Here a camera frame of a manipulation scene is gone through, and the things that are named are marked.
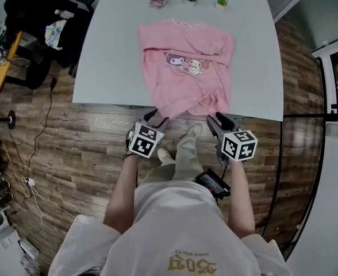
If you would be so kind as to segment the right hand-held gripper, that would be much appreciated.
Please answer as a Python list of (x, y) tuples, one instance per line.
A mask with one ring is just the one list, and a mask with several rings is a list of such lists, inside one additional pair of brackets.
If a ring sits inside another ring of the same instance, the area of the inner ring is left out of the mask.
[(243, 162), (255, 155), (258, 139), (250, 130), (240, 130), (240, 120), (241, 117), (227, 117), (220, 112), (215, 118), (206, 117), (210, 132), (218, 141), (215, 148), (222, 166), (229, 165), (231, 161)]

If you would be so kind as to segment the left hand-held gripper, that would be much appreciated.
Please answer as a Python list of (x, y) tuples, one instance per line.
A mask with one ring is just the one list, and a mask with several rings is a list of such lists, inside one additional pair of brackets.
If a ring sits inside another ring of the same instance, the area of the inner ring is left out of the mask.
[(154, 109), (146, 113), (143, 119), (135, 122), (134, 126), (126, 134), (126, 153), (136, 154), (144, 158), (150, 158), (155, 149), (161, 143), (164, 132), (170, 123), (166, 117), (159, 125), (149, 125), (149, 121), (157, 112)]

